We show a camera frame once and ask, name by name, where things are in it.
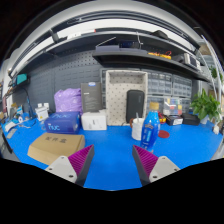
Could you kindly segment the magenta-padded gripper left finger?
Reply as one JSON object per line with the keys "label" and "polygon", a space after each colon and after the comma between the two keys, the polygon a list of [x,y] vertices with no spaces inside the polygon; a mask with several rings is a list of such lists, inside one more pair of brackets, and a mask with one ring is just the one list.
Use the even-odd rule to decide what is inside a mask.
{"label": "magenta-padded gripper left finger", "polygon": [[84,186],[94,154],[94,145],[87,146],[69,157],[58,157],[46,168],[46,171]]}

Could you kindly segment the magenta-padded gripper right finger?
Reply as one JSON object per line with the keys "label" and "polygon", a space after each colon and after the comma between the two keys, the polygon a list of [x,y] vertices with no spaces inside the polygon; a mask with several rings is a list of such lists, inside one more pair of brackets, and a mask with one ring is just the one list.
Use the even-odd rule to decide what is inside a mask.
{"label": "magenta-padded gripper right finger", "polygon": [[143,186],[180,170],[168,157],[157,157],[136,145],[133,146],[132,156],[135,160],[140,182]]}

